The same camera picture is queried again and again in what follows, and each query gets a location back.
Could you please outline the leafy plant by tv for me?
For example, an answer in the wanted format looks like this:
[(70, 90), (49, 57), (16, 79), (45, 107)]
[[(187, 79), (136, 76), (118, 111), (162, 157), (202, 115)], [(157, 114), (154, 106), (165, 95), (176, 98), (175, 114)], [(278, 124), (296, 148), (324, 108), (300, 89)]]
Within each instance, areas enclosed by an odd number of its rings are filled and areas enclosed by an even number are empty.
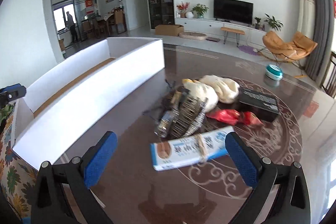
[(269, 16), (268, 14), (265, 14), (264, 22), (266, 22), (272, 30), (276, 31), (281, 31), (284, 26), (281, 21), (276, 20), (274, 16)]

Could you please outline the red flower vase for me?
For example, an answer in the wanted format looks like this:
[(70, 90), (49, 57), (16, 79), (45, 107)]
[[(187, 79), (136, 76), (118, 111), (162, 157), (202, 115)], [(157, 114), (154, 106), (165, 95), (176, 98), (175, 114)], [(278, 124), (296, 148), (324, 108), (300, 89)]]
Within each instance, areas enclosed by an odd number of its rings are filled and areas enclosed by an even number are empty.
[(178, 9), (178, 12), (181, 18), (186, 17), (186, 13), (187, 13), (189, 6), (190, 6), (190, 2), (181, 2), (177, 4), (177, 9)]

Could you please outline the red candy pouch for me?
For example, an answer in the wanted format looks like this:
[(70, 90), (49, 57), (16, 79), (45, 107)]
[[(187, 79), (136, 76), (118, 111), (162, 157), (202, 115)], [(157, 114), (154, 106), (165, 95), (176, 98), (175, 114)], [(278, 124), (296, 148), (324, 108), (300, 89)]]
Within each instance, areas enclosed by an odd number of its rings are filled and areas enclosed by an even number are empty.
[(243, 124), (245, 126), (263, 126), (263, 122), (250, 112), (238, 112), (234, 109), (217, 109), (206, 114), (207, 118), (226, 123), (229, 125)]

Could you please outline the cream knit glove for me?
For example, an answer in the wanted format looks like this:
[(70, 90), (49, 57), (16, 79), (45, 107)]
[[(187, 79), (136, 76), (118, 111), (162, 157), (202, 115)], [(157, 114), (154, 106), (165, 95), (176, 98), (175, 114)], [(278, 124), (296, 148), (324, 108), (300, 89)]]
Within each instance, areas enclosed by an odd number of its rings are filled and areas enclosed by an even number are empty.
[(183, 79), (182, 84), (189, 90), (191, 96), (198, 97), (202, 101), (207, 100), (205, 112), (210, 112), (217, 106), (219, 97), (215, 90), (209, 85), (191, 79)]
[(199, 82), (212, 87), (221, 103), (232, 104), (239, 94), (240, 85), (229, 78), (206, 75), (199, 79)]

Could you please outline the person in dark clothes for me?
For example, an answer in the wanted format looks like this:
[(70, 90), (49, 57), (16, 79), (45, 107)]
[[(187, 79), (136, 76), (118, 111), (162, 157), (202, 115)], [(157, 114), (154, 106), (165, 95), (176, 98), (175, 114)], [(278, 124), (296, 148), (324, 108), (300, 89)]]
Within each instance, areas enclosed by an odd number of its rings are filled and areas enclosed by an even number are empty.
[(72, 15), (70, 14), (69, 11), (66, 12), (67, 15), (67, 26), (71, 32), (71, 36), (72, 36), (72, 43), (77, 43), (78, 42), (78, 35), (76, 32), (76, 26), (73, 20)]

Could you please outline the grey curtain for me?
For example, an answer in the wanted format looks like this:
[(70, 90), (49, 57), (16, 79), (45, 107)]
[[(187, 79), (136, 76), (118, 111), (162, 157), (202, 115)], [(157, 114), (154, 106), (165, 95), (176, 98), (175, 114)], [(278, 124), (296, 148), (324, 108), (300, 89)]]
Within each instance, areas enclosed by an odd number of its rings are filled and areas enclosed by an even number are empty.
[(315, 0), (313, 41), (316, 48), (305, 63), (306, 74), (318, 85), (327, 70), (334, 34), (334, 0)]

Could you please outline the green potted plant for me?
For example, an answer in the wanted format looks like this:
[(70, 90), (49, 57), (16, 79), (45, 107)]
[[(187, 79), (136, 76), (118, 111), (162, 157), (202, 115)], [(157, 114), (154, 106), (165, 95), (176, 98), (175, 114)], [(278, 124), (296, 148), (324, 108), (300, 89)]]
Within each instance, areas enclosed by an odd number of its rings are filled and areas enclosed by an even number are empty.
[(197, 18), (204, 18), (208, 10), (209, 8), (206, 5), (198, 3), (191, 11), (197, 15)]

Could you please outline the white cardboard box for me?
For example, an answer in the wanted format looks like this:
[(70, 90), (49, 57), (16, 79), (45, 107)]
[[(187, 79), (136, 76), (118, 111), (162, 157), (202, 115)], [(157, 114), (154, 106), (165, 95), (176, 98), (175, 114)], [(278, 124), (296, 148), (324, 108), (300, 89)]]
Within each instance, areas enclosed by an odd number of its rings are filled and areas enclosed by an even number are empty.
[(12, 150), (31, 167), (56, 162), (88, 129), (165, 67), (158, 38), (112, 37), (68, 57), (17, 100)]

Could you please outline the gold cosmetic tube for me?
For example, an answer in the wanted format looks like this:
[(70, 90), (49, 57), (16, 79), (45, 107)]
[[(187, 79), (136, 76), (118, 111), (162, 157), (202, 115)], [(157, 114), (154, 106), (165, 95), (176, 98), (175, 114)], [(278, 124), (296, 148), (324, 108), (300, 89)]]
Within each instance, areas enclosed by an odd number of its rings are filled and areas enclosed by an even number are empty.
[(171, 125), (177, 120), (179, 116), (179, 102), (181, 96), (182, 93), (179, 91), (174, 93), (168, 109), (163, 113), (162, 118), (157, 122), (154, 132), (160, 138), (166, 138), (168, 136)]

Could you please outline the dining table with chairs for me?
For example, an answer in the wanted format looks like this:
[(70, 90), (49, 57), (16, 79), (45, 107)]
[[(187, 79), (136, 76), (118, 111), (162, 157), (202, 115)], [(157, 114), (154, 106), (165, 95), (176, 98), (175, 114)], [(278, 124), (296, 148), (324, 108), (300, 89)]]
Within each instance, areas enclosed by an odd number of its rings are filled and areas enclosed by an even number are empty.
[(90, 13), (84, 16), (79, 30), (87, 38), (99, 38), (102, 34), (111, 35), (114, 30), (118, 35), (123, 34), (127, 32), (125, 11), (123, 8), (115, 8), (103, 16)]

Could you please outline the brown cardboard carton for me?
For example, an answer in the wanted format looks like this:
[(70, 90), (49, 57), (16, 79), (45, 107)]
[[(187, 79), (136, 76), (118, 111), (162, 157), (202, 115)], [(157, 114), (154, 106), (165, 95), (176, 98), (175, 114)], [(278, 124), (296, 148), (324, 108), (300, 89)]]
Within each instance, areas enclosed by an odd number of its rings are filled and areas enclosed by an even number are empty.
[(155, 34), (160, 36), (179, 36), (184, 31), (180, 24), (160, 24), (155, 27)]

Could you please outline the rhinestone gold hair clip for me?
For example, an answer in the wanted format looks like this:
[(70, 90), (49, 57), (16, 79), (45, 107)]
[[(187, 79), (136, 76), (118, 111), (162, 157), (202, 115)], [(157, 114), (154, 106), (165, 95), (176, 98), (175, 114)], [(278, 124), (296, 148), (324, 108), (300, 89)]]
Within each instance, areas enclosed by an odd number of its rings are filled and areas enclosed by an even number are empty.
[(178, 116), (173, 121), (169, 134), (175, 138), (186, 138), (195, 134), (201, 128), (206, 113), (208, 98), (188, 94), (180, 103)]

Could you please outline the blue white medicine box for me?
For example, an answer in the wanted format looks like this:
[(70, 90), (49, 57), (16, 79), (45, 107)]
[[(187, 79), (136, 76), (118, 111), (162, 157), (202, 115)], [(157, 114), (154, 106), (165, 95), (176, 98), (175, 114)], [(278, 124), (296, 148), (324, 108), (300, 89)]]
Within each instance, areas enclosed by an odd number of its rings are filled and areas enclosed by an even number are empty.
[(186, 138), (152, 143), (153, 168), (157, 171), (176, 169), (222, 157), (227, 154), (226, 136), (233, 131), (233, 127), (227, 126)]

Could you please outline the black rectangular box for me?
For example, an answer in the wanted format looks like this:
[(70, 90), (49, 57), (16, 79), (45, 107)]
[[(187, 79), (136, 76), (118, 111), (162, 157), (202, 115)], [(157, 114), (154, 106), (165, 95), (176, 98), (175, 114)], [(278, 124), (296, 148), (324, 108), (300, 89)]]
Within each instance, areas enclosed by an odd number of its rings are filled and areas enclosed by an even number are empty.
[(252, 112), (258, 119), (270, 123), (280, 115), (275, 96), (246, 88), (239, 89), (237, 111)]

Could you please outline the black flat television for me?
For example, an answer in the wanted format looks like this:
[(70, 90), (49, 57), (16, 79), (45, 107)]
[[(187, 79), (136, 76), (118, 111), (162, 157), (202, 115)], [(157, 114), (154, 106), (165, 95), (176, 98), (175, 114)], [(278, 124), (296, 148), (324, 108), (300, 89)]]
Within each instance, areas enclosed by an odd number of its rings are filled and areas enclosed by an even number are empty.
[(253, 3), (238, 0), (214, 0), (214, 18), (252, 24)]

